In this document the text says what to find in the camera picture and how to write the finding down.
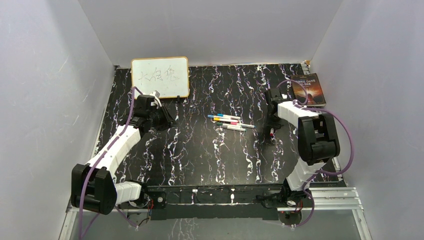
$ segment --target blue marker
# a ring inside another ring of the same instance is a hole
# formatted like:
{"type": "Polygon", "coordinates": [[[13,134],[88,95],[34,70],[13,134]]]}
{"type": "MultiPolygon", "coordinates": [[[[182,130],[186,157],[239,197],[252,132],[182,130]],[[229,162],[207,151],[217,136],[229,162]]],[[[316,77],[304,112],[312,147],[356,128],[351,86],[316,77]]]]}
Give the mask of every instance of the blue marker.
{"type": "Polygon", "coordinates": [[[221,118],[226,118],[226,119],[236,119],[236,120],[240,120],[241,117],[239,116],[230,116],[230,115],[224,115],[224,114],[218,114],[219,117],[221,118]]]}

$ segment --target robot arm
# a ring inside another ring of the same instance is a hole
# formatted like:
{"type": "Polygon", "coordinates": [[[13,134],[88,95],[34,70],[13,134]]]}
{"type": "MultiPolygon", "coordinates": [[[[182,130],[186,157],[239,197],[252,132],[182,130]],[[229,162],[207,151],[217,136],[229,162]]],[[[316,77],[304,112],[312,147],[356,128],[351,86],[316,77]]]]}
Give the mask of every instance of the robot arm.
{"type": "Polygon", "coordinates": [[[265,92],[268,104],[267,125],[281,127],[279,121],[286,120],[297,128],[297,150],[299,158],[293,172],[286,178],[286,200],[304,196],[302,185],[317,170],[340,153],[339,139],[334,118],[329,114],[319,114],[294,104],[278,88],[265,92]]]}
{"type": "Polygon", "coordinates": [[[135,181],[116,183],[115,172],[128,152],[151,128],[163,131],[174,127],[175,120],[162,106],[153,92],[139,95],[129,125],[120,125],[116,133],[98,154],[85,165],[77,164],[72,170],[71,204],[79,207],[86,176],[94,164],[85,196],[83,208],[96,213],[109,214],[115,205],[140,199],[142,184],[135,181]]]}

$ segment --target marker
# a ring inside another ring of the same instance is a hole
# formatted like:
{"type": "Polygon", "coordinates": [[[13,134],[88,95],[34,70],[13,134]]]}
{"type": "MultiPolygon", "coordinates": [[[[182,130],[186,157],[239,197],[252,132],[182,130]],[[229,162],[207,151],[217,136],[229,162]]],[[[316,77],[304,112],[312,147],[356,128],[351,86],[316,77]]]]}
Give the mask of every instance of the marker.
{"type": "Polygon", "coordinates": [[[228,118],[218,118],[218,117],[214,117],[213,118],[214,121],[220,121],[220,122],[227,122],[227,123],[238,123],[238,120],[235,119],[228,119],[228,118]]]}
{"type": "Polygon", "coordinates": [[[240,128],[240,127],[236,127],[236,126],[221,126],[221,128],[223,128],[223,129],[230,129],[230,130],[234,130],[234,131],[240,131],[240,132],[246,132],[246,129],[240,128]]]}
{"type": "Polygon", "coordinates": [[[230,116],[230,115],[218,114],[218,117],[226,118],[226,119],[237,119],[237,120],[240,120],[240,117],[239,116],[230,116]]]}
{"type": "Polygon", "coordinates": [[[244,129],[244,128],[240,127],[240,126],[234,126],[234,125],[231,125],[231,124],[226,124],[226,123],[218,122],[216,125],[218,125],[218,126],[223,126],[223,127],[230,127],[230,128],[228,128],[228,129],[232,129],[232,128],[242,129],[242,130],[243,130],[243,132],[246,132],[246,131],[245,131],[246,129],[244,129]]]}
{"type": "Polygon", "coordinates": [[[250,129],[254,129],[256,128],[253,125],[249,125],[249,124],[244,124],[244,123],[236,123],[236,122],[232,122],[232,125],[237,125],[237,126],[241,126],[241,127],[245,127],[245,128],[250,128],[250,129]]]}

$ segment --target pink marker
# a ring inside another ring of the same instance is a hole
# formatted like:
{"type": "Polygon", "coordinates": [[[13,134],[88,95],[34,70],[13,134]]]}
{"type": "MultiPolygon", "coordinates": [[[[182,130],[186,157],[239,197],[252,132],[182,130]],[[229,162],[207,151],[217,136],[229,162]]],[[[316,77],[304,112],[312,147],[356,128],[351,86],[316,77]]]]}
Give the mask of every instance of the pink marker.
{"type": "Polygon", "coordinates": [[[256,128],[256,127],[255,127],[255,126],[253,126],[253,125],[244,124],[244,123],[232,122],[231,124],[232,124],[232,125],[237,125],[237,126],[240,126],[240,127],[250,128],[250,129],[254,129],[254,128],[256,128]]]}

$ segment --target whiteboard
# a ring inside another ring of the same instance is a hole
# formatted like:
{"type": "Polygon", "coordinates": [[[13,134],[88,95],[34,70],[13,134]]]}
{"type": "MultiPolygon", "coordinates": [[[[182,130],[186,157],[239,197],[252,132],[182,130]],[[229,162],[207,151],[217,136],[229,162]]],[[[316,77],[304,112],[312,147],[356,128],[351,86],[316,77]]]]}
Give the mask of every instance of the whiteboard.
{"type": "Polygon", "coordinates": [[[131,73],[132,86],[143,94],[158,91],[160,98],[189,96],[189,60],[185,56],[136,58],[131,61],[131,73]]]}

